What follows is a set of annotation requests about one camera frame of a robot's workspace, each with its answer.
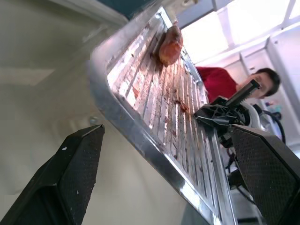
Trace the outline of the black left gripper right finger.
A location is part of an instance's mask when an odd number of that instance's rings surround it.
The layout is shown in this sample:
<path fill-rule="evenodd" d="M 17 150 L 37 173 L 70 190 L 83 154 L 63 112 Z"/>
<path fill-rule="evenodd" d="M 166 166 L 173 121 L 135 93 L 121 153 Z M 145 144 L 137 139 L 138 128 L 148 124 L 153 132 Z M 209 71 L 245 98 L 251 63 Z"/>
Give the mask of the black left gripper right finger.
<path fill-rule="evenodd" d="M 242 125 L 230 135 L 242 178 L 269 225 L 300 223 L 300 159 L 277 136 Z"/>

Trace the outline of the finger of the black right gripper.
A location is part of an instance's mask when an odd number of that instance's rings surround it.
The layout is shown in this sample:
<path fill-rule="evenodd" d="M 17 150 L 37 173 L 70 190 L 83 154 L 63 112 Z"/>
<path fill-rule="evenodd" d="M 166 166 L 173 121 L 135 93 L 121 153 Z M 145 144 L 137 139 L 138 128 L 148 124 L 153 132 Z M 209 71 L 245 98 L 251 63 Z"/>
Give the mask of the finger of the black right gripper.
<path fill-rule="evenodd" d="M 241 104 L 245 99 L 247 99 L 254 91 L 260 88 L 260 84 L 251 80 L 245 86 L 243 86 L 239 91 L 237 91 L 230 99 L 225 103 L 226 107 L 236 107 Z"/>
<path fill-rule="evenodd" d="M 206 104 L 194 113 L 194 117 L 198 122 L 213 128 L 226 128 L 230 124 L 239 123 L 238 117 L 222 105 Z"/>

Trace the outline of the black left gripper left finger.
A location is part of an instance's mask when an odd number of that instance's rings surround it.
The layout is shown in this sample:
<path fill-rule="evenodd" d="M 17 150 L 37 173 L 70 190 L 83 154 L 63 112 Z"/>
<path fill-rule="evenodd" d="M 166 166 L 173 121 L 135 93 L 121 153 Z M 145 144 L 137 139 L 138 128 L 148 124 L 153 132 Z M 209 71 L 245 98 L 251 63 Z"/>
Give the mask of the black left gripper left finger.
<path fill-rule="evenodd" d="M 2 225 L 80 225 L 96 184 L 104 125 L 69 135 L 31 178 Z"/>

